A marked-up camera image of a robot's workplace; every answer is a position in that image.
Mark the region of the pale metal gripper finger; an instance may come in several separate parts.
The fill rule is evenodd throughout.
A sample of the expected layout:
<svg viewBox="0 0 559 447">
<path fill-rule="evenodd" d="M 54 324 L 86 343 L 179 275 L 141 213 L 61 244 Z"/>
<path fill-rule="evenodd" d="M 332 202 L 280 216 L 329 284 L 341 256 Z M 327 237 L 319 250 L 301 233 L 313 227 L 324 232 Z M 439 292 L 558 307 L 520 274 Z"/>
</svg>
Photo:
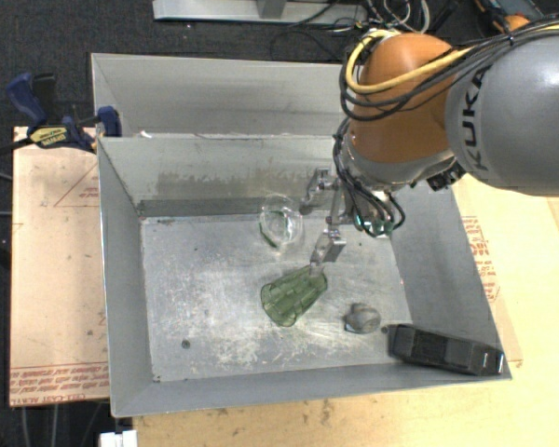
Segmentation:
<svg viewBox="0 0 559 447">
<path fill-rule="evenodd" d="M 299 203 L 299 212 L 309 214 L 313 210 L 320 209 L 327 203 L 333 192 L 333 179 L 330 170 L 317 168 L 307 183 L 307 188 Z"/>
<path fill-rule="evenodd" d="M 328 263 L 337 260 L 347 241 L 341 236 L 338 229 L 326 229 L 318 237 L 315 248 L 309 259 L 309 274 L 319 276 Z"/>
</svg>

